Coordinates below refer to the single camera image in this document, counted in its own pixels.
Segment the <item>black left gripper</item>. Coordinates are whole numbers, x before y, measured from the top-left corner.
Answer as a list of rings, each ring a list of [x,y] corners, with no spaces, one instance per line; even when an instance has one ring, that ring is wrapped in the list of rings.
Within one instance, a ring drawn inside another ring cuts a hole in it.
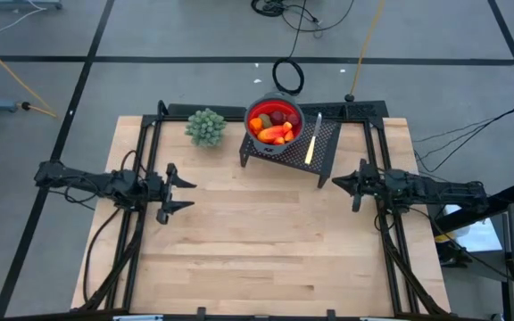
[[[157,172],[149,173],[145,179],[146,200],[148,202],[160,202],[162,205],[156,214],[156,220],[167,225],[170,216],[178,210],[192,206],[195,203],[190,201],[173,201],[172,188],[196,188],[196,185],[181,179],[177,175],[177,168],[174,163],[169,163],[166,168],[166,179],[163,179]]]

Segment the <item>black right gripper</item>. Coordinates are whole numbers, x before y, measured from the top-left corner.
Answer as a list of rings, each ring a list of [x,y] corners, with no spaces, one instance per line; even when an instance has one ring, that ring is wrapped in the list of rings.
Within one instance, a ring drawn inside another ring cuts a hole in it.
[[[352,211],[358,212],[363,195],[375,196],[383,193],[386,188],[385,180],[377,166],[361,159],[358,170],[352,174],[333,177],[332,182],[348,194],[352,194]]]

